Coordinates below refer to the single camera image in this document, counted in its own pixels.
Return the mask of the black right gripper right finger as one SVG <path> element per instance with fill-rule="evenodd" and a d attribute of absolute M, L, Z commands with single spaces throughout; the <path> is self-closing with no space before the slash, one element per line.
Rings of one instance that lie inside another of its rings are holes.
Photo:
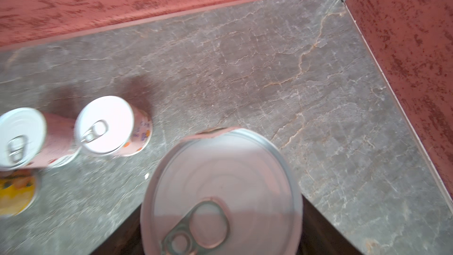
<path fill-rule="evenodd" d="M 302 200 L 301 255 L 362 255 L 305 196 Z"/>

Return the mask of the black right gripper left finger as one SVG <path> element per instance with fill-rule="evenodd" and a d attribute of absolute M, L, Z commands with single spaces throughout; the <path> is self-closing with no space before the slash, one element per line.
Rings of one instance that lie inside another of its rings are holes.
<path fill-rule="evenodd" d="M 143 255 L 140 210 L 134 212 L 91 255 Z"/>

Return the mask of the green label white-top can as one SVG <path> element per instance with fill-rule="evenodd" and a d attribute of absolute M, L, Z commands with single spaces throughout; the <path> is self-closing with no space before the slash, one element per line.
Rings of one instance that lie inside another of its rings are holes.
<path fill-rule="evenodd" d="M 234 127 L 174 146 L 140 214 L 147 255 L 294 255 L 302 221 L 302 194 L 282 153 Z"/>

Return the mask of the pink can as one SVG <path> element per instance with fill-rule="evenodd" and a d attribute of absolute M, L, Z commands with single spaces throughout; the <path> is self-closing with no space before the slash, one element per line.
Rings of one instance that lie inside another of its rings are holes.
<path fill-rule="evenodd" d="M 58 168 L 80 152 L 75 120 L 22 107 L 1 116 L 1 171 Z"/>
<path fill-rule="evenodd" d="M 130 157 L 151 140 L 151 117 L 118 96 L 103 96 L 86 105 L 74 127 L 81 151 L 94 157 Z"/>

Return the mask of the small yellow white-lid can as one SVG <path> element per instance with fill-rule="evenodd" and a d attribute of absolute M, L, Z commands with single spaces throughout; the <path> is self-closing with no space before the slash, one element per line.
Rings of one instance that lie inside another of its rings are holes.
<path fill-rule="evenodd" d="M 38 178 L 32 170 L 1 172 L 1 218 L 17 216 L 34 201 Z"/>

